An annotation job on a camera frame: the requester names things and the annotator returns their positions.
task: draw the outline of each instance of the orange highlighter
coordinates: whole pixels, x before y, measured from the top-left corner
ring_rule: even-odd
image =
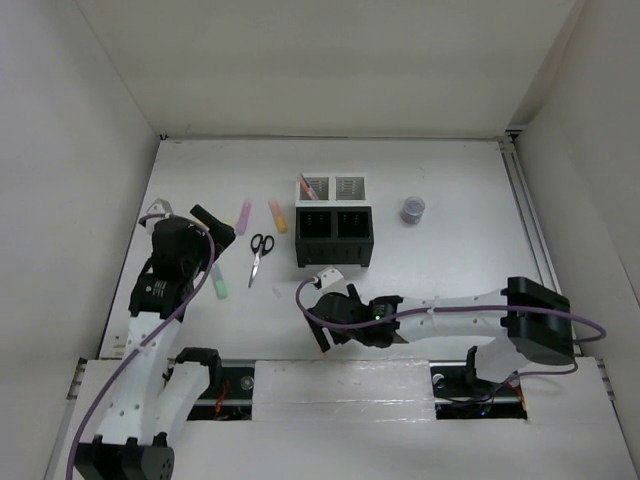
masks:
[[[276,222],[276,228],[280,233],[287,233],[287,222],[284,220],[284,215],[282,215],[282,210],[280,209],[280,204],[275,197],[271,197],[269,199],[269,208],[271,208],[271,213],[273,214],[273,220]]]

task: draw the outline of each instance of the white wall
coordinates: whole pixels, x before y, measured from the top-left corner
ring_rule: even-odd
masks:
[[[582,0],[77,0],[157,132],[493,136]]]
[[[605,324],[604,358],[640,465],[640,3],[587,2],[546,106],[517,147],[564,293]]]
[[[72,0],[0,2],[0,363],[95,354],[157,144]]]

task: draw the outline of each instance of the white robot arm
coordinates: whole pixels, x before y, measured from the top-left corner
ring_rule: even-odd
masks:
[[[385,296],[368,305],[333,267],[320,272],[315,285],[323,296],[313,308],[302,309],[323,352],[331,348],[323,331],[326,328],[335,344],[356,340],[380,348],[433,337],[491,337],[485,345],[470,345],[467,362],[477,379],[492,383],[504,382],[531,362],[574,363],[571,322],[563,316],[569,312],[569,301],[523,277],[510,278],[504,289],[472,297],[418,300]],[[546,312],[505,313],[509,309]]]

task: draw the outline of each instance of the red wire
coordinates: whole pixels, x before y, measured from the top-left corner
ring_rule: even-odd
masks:
[[[218,397],[218,400],[216,400],[216,405],[214,407],[214,410],[216,412],[213,416],[214,420],[216,420],[218,418],[218,415],[220,415],[220,411],[222,410],[222,402],[224,402],[225,397],[229,393],[230,387],[231,382],[229,380],[225,380],[224,384],[222,385],[222,393]]]

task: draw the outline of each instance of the white table surface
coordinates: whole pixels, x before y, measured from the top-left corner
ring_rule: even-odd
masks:
[[[187,422],[174,447],[172,480],[636,479],[596,363],[588,358],[578,363],[580,369],[573,375],[523,379],[527,421],[430,417],[380,422],[363,416],[363,421],[349,422],[308,417]],[[55,480],[64,479],[75,428],[117,364],[102,360],[87,365]],[[336,392],[344,392],[344,385],[337,383],[340,377],[325,380],[332,378]],[[388,381],[386,375],[381,379]],[[375,378],[369,380],[366,388],[371,394]],[[256,376],[256,388],[259,382]],[[330,395],[330,388],[318,392],[311,383],[308,395]],[[388,386],[380,385],[380,391],[384,398]],[[102,402],[84,441],[91,441],[107,404],[108,400]],[[76,473],[74,479],[81,477]]]
[[[217,348],[223,359],[320,358],[294,303],[299,282],[321,267],[299,269],[294,248],[294,197],[298,172],[366,172],[375,247],[371,267],[341,268],[363,300],[398,294],[417,298],[485,293],[507,277],[539,280],[498,144],[460,140],[193,140],[163,141],[142,205],[158,197],[176,214],[200,203],[235,225],[245,197],[253,200],[247,232],[222,255],[229,297],[218,300],[211,281],[187,309],[171,355],[187,346]],[[404,225],[404,198],[426,202],[422,222]],[[267,199],[275,196],[289,232],[277,234]],[[258,277],[247,288],[251,236],[275,236]],[[135,229],[101,347],[102,358],[122,354],[129,295],[151,253],[150,237]],[[282,297],[273,291],[277,288]],[[305,292],[312,306],[317,293]],[[482,338],[425,340],[388,349],[354,342],[332,349],[334,359],[464,359]]]

